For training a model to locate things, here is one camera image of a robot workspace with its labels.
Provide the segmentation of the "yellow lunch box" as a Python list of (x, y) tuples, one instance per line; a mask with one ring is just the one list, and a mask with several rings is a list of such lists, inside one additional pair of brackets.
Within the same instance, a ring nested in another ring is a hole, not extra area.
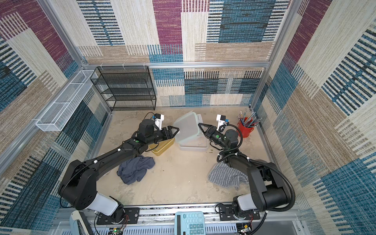
[(175, 143), (175, 139), (170, 139), (166, 141), (159, 142), (158, 144), (150, 144), (149, 149), (151, 152), (156, 155), (162, 155), (166, 150), (168, 150)]

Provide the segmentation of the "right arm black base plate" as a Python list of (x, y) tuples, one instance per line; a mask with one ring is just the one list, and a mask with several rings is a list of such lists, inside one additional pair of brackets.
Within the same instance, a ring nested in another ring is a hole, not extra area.
[(261, 219), (260, 214), (257, 211), (238, 211), (237, 209), (234, 209), (232, 205), (223, 203), (216, 204), (214, 210), (219, 214), (221, 221)]

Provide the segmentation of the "translucent lunch box lid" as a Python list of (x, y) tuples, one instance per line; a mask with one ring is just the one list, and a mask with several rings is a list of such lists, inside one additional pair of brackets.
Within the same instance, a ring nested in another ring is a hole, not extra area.
[(173, 124), (174, 127), (179, 128), (179, 132), (175, 136), (178, 144), (185, 144), (195, 139), (199, 133), (199, 121), (195, 112), (189, 112), (179, 117)]

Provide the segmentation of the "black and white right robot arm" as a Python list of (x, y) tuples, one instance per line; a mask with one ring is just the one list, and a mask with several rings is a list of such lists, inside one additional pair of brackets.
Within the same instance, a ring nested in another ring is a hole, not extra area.
[(295, 205), (293, 185), (274, 163), (251, 159), (240, 151), (243, 135), (237, 126), (227, 122), (219, 128), (204, 123), (198, 127), (219, 150), (217, 162), (248, 177), (250, 193), (236, 196), (232, 202), (235, 217), (246, 217), (249, 211), (285, 212)]

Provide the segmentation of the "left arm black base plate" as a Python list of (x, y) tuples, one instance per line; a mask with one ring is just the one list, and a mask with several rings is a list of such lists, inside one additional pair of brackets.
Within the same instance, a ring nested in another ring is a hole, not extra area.
[(112, 215), (99, 213), (97, 225), (125, 225), (137, 224), (140, 208), (122, 208), (116, 210)]

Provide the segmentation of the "grey striped cloth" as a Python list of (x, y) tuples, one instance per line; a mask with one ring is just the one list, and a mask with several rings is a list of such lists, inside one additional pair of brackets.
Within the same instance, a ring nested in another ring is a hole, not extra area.
[(223, 188), (239, 189), (241, 184), (248, 184), (246, 174), (224, 163), (217, 163), (208, 175), (208, 181)]

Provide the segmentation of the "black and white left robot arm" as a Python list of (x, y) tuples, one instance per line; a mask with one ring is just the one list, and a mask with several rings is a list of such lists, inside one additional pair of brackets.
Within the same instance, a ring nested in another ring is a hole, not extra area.
[(125, 220), (122, 203), (97, 191), (97, 181), (121, 163), (133, 159), (148, 150), (149, 145), (173, 139), (179, 128), (159, 128), (151, 119), (144, 119), (131, 138), (91, 160), (74, 160), (69, 165), (59, 186), (58, 194), (76, 210), (84, 209), (101, 213), (113, 224)]

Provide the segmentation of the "translucent white lunch box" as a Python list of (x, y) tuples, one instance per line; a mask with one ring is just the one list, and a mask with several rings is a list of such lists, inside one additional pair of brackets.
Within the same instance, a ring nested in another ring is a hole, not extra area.
[(206, 152), (209, 148), (209, 140), (204, 136), (198, 136), (186, 143), (178, 145), (181, 151)]

